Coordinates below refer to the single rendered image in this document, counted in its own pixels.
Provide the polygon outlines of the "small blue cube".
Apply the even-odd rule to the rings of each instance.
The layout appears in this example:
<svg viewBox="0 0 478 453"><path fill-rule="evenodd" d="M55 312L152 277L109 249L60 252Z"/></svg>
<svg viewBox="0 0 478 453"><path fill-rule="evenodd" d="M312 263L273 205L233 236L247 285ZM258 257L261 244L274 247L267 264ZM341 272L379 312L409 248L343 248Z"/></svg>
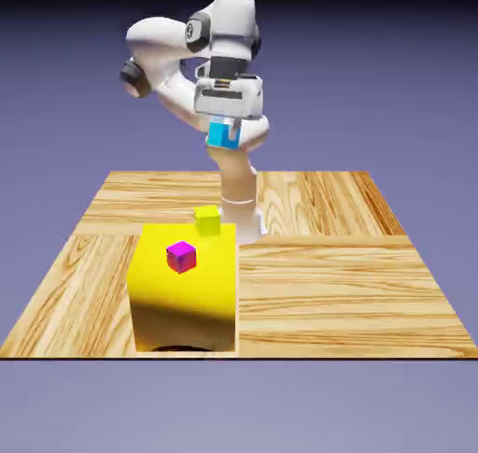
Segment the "small blue cube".
<svg viewBox="0 0 478 453"><path fill-rule="evenodd" d="M215 148L237 149L238 142L228 141L229 123L227 120L211 120L209 122L207 145Z"/></svg>

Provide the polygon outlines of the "small yellow cube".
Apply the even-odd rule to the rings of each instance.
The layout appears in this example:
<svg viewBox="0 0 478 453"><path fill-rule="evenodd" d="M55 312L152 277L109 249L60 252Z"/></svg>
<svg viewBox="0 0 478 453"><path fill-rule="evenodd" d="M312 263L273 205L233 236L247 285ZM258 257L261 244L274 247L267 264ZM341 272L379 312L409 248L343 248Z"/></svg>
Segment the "small yellow cube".
<svg viewBox="0 0 478 453"><path fill-rule="evenodd" d="M216 205L204 205L194 208L195 228L201 236L220 234L220 213Z"/></svg>

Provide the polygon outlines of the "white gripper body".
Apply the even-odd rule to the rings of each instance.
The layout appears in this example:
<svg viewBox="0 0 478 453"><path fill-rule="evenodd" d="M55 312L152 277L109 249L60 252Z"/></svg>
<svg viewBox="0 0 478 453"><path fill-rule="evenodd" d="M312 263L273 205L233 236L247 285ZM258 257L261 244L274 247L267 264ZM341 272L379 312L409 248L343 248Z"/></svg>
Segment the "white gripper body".
<svg viewBox="0 0 478 453"><path fill-rule="evenodd" d="M200 78L195 85L197 113L256 120L263 114L263 82L255 75L235 79Z"/></svg>

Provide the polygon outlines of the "small magenta cube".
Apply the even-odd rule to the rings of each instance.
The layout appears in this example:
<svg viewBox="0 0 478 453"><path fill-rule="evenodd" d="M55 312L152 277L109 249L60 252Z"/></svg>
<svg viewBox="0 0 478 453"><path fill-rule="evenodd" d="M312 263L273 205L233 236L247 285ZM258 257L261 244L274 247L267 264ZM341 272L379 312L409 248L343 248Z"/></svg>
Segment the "small magenta cube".
<svg viewBox="0 0 478 453"><path fill-rule="evenodd" d="M196 248L186 241L179 241L166 248L166 258L168 266L182 274L196 266Z"/></svg>

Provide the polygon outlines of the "large yellow box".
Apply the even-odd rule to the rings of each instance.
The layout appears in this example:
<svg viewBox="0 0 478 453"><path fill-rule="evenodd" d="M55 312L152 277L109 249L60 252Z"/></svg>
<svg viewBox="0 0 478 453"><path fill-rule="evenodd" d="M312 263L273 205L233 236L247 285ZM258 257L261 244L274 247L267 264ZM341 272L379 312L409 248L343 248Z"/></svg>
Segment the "large yellow box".
<svg viewBox="0 0 478 453"><path fill-rule="evenodd" d="M180 241L195 247L197 257L181 274L168 265L166 252ZM145 224L127 273L136 349L233 351L236 270L234 225L200 236L188 223Z"/></svg>

